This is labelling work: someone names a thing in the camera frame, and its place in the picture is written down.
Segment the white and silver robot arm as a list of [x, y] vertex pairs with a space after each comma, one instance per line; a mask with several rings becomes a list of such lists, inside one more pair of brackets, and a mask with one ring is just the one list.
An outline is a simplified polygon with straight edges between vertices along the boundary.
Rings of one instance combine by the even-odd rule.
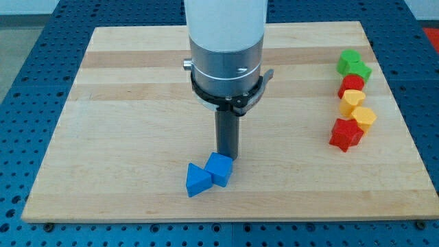
[[185, 0], [193, 91], [206, 107], [260, 97], [266, 0]]

